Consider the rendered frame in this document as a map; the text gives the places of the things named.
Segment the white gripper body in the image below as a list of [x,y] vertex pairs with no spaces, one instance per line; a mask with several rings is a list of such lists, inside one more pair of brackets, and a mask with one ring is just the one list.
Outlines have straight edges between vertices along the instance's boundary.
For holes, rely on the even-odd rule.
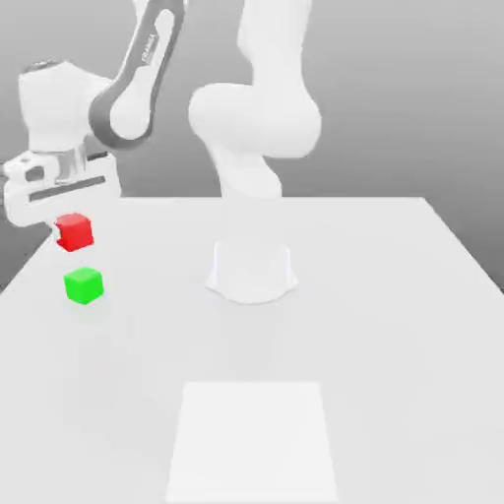
[[26,227],[118,198],[121,185],[112,154],[73,157],[78,169],[59,181],[61,156],[21,154],[4,164],[4,208],[10,223]]

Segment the small red cube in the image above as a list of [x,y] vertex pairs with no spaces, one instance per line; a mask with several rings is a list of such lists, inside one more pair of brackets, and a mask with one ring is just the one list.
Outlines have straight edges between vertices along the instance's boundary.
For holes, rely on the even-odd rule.
[[95,243],[92,223],[82,214],[74,213],[58,217],[55,226],[60,232],[56,243],[67,252],[74,252]]

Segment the small green cube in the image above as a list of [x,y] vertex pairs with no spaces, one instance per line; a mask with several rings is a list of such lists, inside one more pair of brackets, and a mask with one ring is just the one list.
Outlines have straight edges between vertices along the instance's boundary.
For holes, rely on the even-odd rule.
[[79,268],[64,276],[67,297],[79,304],[87,305],[104,294],[102,274],[92,268]]

